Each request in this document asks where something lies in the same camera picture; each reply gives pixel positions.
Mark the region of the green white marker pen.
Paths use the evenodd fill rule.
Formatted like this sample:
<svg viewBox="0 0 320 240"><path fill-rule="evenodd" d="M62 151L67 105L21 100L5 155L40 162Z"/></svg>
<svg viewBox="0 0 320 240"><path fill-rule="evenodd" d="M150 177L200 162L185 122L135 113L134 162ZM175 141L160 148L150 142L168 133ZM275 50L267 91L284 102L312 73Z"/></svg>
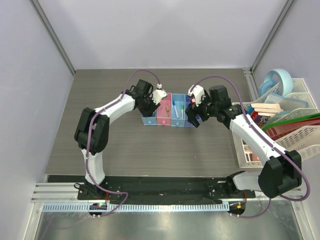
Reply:
<svg viewBox="0 0 320 240"><path fill-rule="evenodd" d="M185 120L185 105L181 105L181 118Z"/></svg>

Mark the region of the blue white marker pen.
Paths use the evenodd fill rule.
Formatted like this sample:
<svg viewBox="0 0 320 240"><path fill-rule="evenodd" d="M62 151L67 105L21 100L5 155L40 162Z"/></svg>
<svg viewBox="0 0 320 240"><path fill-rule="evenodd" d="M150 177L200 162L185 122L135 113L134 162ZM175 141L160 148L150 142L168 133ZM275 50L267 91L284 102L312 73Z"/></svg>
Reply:
<svg viewBox="0 0 320 240"><path fill-rule="evenodd" d="M178 110L177 110L177 106L176 106L175 101L172 101L172 106L173 106L173 109L174 109L176 118L179 119L180 116L179 116L179 113L178 113Z"/></svg>

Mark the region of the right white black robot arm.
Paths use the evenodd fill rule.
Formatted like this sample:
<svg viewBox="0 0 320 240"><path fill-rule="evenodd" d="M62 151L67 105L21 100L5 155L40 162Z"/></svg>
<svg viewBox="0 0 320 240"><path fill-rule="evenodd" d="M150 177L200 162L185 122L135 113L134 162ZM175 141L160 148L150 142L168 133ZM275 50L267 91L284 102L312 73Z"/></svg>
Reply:
<svg viewBox="0 0 320 240"><path fill-rule="evenodd" d="M293 150L288 151L267 136L244 109L243 103L232 104L227 88L223 85L208 91L192 85L187 95L192 98L185 113L188 122L198 127L210 117L215 117L232 133L238 135L256 154L262 164L260 172L239 171L226 178L226 193L233 198L245 190L263 192L273 199L302 184L302 159Z"/></svg>

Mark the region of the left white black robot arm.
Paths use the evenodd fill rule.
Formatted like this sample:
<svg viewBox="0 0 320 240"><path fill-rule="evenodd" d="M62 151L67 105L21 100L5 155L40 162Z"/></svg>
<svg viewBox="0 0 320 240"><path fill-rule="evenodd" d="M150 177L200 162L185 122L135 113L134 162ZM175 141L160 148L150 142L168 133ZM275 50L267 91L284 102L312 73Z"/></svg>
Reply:
<svg viewBox="0 0 320 240"><path fill-rule="evenodd" d="M108 144L110 125L135 109L143 117L151 117L161 105L161 100L167 96L162 84L158 83L154 88L151 83L140 79L113 101L95 109L87 107L82 111L74 140L84 157L85 180L91 184L89 194L93 198L100 200L107 192L106 186L102 184L105 179L103 150Z"/></svg>

